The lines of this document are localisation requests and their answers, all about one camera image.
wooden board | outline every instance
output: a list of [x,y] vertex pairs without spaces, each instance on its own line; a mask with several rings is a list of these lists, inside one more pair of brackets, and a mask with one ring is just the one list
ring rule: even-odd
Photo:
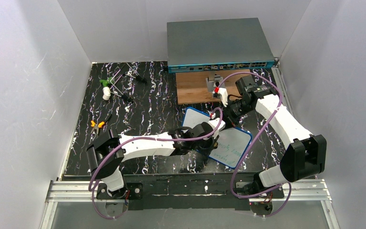
[[[215,73],[223,78],[232,73],[247,72],[249,69],[216,71]],[[214,98],[212,92],[207,89],[205,79],[210,72],[176,73],[177,103],[178,104],[196,104],[206,102],[220,102],[220,99]],[[228,94],[239,96],[235,82],[243,77],[243,74],[234,75],[225,81],[225,88]]]

robotic arm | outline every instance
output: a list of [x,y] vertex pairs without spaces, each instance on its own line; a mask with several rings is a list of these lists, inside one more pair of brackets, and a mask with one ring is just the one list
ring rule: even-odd
[[[256,110],[265,118],[277,109],[279,101],[274,89],[269,86],[258,86],[251,76],[245,76],[236,82],[236,87],[242,96],[241,99],[229,100],[229,96],[223,90],[219,93],[226,106],[223,109],[221,125],[211,137],[197,141],[149,141],[137,140],[126,144],[118,150],[111,160],[97,174],[107,185],[107,192],[111,197],[121,195],[125,188],[119,164],[122,161],[142,156],[174,156],[185,155],[192,150],[208,156],[217,148],[219,131],[231,128],[239,123],[242,115]],[[180,127],[173,131],[159,135],[150,135],[156,139],[181,139],[201,137],[212,132],[217,126],[219,118],[198,124],[194,128]],[[280,136],[287,149],[281,163],[266,171],[256,173],[253,183],[234,189],[245,194],[259,193],[271,186],[294,182],[302,178],[314,176],[323,172],[325,168],[326,140],[321,135],[312,135],[303,128],[285,106],[280,106],[270,125]],[[116,146],[136,138],[136,136],[118,135],[115,130],[108,130],[106,134],[99,136],[87,149],[90,171],[93,173],[104,157]]]

pliers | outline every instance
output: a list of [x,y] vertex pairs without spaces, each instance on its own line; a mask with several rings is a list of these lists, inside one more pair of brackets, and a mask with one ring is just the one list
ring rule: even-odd
[[106,118],[106,120],[104,120],[103,122],[100,122],[99,124],[96,124],[93,120],[91,120],[91,127],[92,131],[91,134],[93,134],[93,132],[96,132],[96,135],[99,135],[99,129],[102,128],[106,122],[109,121],[109,119],[112,117],[112,114],[109,115],[109,117]]

black marble table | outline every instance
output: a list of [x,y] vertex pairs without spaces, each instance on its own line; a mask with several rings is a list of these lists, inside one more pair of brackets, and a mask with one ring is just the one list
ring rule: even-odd
[[[74,132],[70,155],[64,172],[64,178],[89,179],[89,165],[86,147],[95,139],[91,134],[91,120],[103,121],[109,114],[111,119],[104,126],[117,128],[118,133],[126,135],[155,135],[180,127],[185,109],[189,106],[200,111],[210,112],[220,103],[177,104],[176,81],[174,74],[163,71],[166,62],[135,62],[129,63],[137,68],[138,74],[144,76],[148,84],[143,84],[130,77],[122,77],[117,86],[124,93],[134,98],[127,104],[121,98],[113,96],[109,101],[102,99],[103,86],[100,79],[107,79],[119,70],[123,63],[98,63],[92,66],[88,85],[81,106],[79,120]],[[125,66],[121,73],[132,69]],[[252,70],[274,82],[270,69]],[[255,78],[258,84],[263,80]],[[248,113],[241,120],[240,127],[257,134],[265,119],[255,111]],[[240,165],[240,171],[258,172],[277,165],[285,152],[278,135],[269,126],[264,130],[256,144]],[[148,156],[135,158],[120,165],[123,174],[171,174],[171,173],[224,173],[232,169],[197,152],[184,156]]]

blue whiteboard frame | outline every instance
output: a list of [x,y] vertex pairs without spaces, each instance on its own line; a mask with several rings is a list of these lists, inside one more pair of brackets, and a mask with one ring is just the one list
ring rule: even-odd
[[[182,121],[182,126],[183,126],[183,123],[184,123],[184,119],[186,118],[186,113],[187,113],[187,109],[192,109],[192,110],[195,110],[195,111],[197,111],[197,112],[199,112],[199,113],[202,113],[203,115],[205,115],[205,116],[209,116],[207,113],[204,113],[204,112],[202,112],[202,111],[199,111],[199,110],[197,110],[197,109],[195,109],[195,108],[193,108],[193,107],[191,107],[191,106],[189,106],[189,107],[187,107],[186,108],[186,110],[184,111],[184,117],[183,117],[183,121]],[[243,156],[244,156],[244,154],[245,154],[245,152],[246,152],[246,149],[249,147],[249,145],[250,145],[250,143],[252,142],[252,140],[253,140],[253,135],[252,135],[252,133],[249,133],[249,132],[247,132],[247,131],[244,131],[243,129],[240,129],[240,128],[238,128],[238,127],[234,127],[235,129],[237,129],[237,130],[239,130],[239,131],[242,131],[242,132],[244,132],[245,134],[248,134],[249,136],[250,136],[250,140],[249,140],[249,142],[248,142],[248,144],[247,144],[247,147],[245,148],[245,150],[244,150],[244,152],[242,153],[242,155],[241,155],[241,157],[240,158],[242,158]],[[235,167],[231,167],[231,166],[229,166],[229,165],[226,165],[226,164],[224,164],[224,163],[222,163],[222,162],[220,162],[220,161],[218,161],[219,163],[221,163],[221,164],[223,164],[223,165],[225,165],[225,166],[227,166],[227,167],[229,167],[229,168],[233,168],[233,169],[235,169],[237,166],[238,166],[238,163],[239,163],[239,161],[238,161],[238,163],[236,163],[236,165],[235,165]]]

